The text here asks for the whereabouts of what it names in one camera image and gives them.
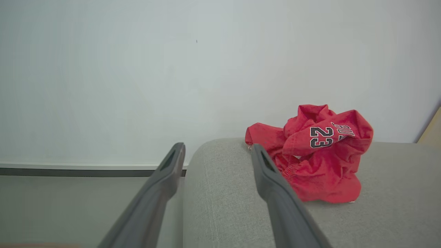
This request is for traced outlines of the white and black baseboard strip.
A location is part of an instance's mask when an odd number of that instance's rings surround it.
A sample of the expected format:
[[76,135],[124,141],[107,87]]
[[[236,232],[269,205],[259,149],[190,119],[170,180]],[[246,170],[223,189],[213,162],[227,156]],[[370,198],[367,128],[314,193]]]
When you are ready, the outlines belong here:
[[2,176],[148,177],[158,164],[13,163],[0,162]]

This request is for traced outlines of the red basketball jersey number 23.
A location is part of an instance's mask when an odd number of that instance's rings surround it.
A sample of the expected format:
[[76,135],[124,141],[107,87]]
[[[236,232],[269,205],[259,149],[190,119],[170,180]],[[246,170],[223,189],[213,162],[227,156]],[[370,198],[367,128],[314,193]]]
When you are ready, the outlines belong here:
[[373,128],[356,110],[335,113],[328,105],[300,105],[283,128],[249,126],[245,143],[260,144],[302,201],[333,204],[358,199],[360,160]]

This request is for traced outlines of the grey fabric sofa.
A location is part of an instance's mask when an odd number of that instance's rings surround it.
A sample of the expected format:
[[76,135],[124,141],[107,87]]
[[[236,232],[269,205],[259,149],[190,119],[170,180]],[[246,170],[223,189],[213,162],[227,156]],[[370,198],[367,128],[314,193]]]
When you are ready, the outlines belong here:
[[[362,155],[362,190],[349,204],[305,203],[334,248],[441,248],[441,152],[374,142]],[[184,248],[275,248],[243,138],[194,153],[183,190]]]

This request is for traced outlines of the light wooden board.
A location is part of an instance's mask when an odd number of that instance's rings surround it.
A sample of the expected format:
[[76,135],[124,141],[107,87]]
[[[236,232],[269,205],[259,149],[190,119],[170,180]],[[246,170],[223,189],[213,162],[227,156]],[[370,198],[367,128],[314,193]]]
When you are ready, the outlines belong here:
[[432,116],[417,143],[441,151],[441,105]]

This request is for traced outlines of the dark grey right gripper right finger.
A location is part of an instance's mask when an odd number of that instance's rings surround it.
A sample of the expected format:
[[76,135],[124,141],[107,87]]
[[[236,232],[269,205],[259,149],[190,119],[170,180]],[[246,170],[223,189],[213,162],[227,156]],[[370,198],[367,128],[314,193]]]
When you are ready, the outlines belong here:
[[252,147],[252,165],[258,194],[267,204],[276,248],[332,248],[260,144]]

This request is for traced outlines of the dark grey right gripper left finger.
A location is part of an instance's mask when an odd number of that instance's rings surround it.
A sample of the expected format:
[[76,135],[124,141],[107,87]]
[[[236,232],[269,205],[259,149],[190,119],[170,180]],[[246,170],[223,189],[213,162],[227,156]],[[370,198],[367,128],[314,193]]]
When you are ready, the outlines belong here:
[[168,201],[178,190],[185,144],[175,143],[98,248],[156,248]]

